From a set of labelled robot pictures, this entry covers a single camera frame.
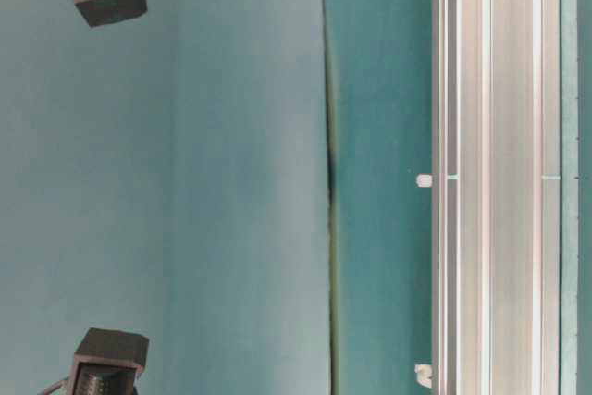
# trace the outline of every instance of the green wall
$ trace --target green wall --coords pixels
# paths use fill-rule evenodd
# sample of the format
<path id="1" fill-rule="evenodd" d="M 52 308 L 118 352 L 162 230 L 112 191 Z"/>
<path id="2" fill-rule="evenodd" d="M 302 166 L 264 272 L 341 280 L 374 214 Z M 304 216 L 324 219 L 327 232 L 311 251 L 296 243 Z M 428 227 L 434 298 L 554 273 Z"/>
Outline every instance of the green wall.
<path id="1" fill-rule="evenodd" d="M 0 0 L 0 392 L 66 376 L 91 326 L 152 339 L 167 393 L 178 2 L 91 31 L 71 0 Z"/>
<path id="2" fill-rule="evenodd" d="M 181 0 L 167 393 L 329 393 L 322 0 Z"/>
<path id="3" fill-rule="evenodd" d="M 142 395 L 329 393 L 322 0 L 1 0 L 0 393 L 91 326 Z"/>
<path id="4" fill-rule="evenodd" d="M 592 2 L 578 0 L 580 117 L 580 273 L 578 293 L 578 393 L 592 387 Z"/>
<path id="5" fill-rule="evenodd" d="M 325 0 L 339 395 L 428 393 L 431 0 Z"/>

